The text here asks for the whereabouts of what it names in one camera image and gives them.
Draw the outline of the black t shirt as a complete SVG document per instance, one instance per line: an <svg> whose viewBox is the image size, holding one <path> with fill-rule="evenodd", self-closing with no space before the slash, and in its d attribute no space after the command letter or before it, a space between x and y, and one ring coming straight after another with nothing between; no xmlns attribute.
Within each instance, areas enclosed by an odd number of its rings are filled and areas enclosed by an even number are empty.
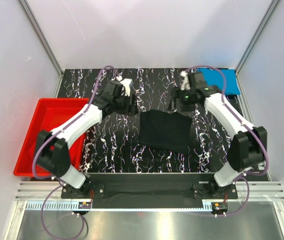
<svg viewBox="0 0 284 240"><path fill-rule="evenodd" d="M140 113L138 141L147 147L186 154L192 119L178 112L149 110Z"/></svg>

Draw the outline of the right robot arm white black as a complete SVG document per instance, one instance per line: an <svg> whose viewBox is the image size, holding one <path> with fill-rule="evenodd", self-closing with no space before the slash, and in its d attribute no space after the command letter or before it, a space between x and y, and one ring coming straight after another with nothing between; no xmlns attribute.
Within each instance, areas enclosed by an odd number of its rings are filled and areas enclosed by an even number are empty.
<svg viewBox="0 0 284 240"><path fill-rule="evenodd" d="M209 85L202 72L180 73L181 86L171 91L169 110L190 112L195 105L209 111L224 127L231 138L227 161L203 186L202 195L220 198L239 177L258 175L253 168L264 163L268 170L267 130L246 120L226 99L217 85Z"/></svg>

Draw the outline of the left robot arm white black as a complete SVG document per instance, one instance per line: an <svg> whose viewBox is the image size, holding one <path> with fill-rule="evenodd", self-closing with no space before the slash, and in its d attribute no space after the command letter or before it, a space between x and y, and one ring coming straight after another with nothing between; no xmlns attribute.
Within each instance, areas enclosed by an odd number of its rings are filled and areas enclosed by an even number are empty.
<svg viewBox="0 0 284 240"><path fill-rule="evenodd" d="M37 135L32 166L39 166L58 178L71 187L77 197L86 197L90 191L90 178L71 164L69 150L89 128L113 113L125 116L138 113L132 79L117 77L111 80L65 123L51 131L41 130Z"/></svg>

